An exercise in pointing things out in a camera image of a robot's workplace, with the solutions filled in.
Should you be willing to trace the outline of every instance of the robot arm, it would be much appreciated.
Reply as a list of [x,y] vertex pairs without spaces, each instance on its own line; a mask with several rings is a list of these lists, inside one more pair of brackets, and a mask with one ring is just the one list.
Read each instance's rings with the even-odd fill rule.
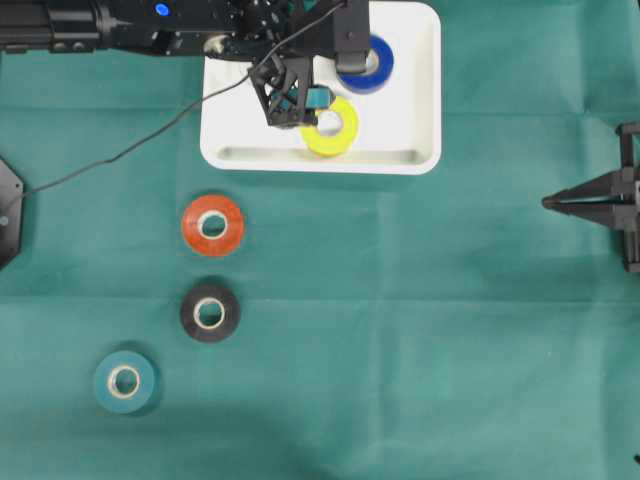
[[[0,0],[0,51],[87,53],[119,49],[161,57],[260,61],[278,41],[341,0]],[[365,70],[368,0],[346,0],[322,24],[251,70],[269,125],[317,123],[307,106],[313,57],[333,58],[342,73]]]

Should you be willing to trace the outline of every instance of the tape roll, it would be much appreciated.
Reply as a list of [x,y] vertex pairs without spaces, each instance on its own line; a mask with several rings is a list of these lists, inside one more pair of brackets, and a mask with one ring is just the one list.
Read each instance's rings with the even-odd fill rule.
[[338,114],[342,123],[335,135],[323,135],[317,127],[300,128],[309,149],[323,157],[335,157],[346,152],[358,136],[358,114],[346,99],[336,97],[329,110]]
[[[224,222],[221,233],[208,235],[205,222],[219,217]],[[187,245],[206,257],[223,257],[233,252],[244,237],[244,215],[229,197],[205,195],[194,200],[182,216],[182,235]]]
[[[121,378],[128,375],[127,384]],[[149,360],[142,355],[120,351],[100,362],[94,374],[94,392],[98,403],[113,413],[132,413],[144,407],[151,398],[156,375]]]
[[373,93],[380,90],[393,71],[393,51],[387,42],[376,35],[371,35],[371,50],[374,68],[362,75],[338,73],[342,84],[355,93]]
[[[220,314],[214,322],[205,322],[202,308],[217,305]],[[201,283],[182,301],[180,320],[190,337],[199,342],[215,343],[230,336],[240,321],[240,306],[231,291],[222,285]]]

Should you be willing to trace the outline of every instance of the red tape roll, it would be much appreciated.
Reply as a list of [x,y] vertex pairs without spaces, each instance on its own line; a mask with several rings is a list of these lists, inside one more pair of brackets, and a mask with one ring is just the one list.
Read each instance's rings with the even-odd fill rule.
[[[220,217],[224,229],[218,235],[207,235],[204,223]],[[229,197],[205,195],[191,203],[182,216],[182,236],[191,249],[206,257],[224,257],[233,252],[244,237],[244,215]]]

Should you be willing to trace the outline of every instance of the black tape roll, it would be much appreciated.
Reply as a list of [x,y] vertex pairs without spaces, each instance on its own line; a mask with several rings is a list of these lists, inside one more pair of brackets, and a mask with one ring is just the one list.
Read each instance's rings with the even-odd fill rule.
[[[200,318],[200,309],[214,303],[220,307],[220,319],[213,325],[206,325]],[[240,306],[228,288],[214,283],[200,283],[182,301],[180,320],[189,336],[199,342],[220,342],[238,326]]]

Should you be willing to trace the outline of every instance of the blue tape roll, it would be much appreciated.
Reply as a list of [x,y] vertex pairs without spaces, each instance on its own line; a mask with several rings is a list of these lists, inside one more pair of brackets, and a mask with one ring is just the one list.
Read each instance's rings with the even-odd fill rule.
[[371,35],[371,51],[378,56],[378,68],[363,75],[338,74],[342,84],[355,93],[373,93],[380,90],[393,71],[393,51],[382,38]]
[[[133,377],[131,391],[118,389],[119,373],[128,372]],[[156,374],[149,360],[134,352],[121,351],[108,355],[93,377],[93,386],[98,403],[113,413],[132,413],[144,407],[156,386]]]

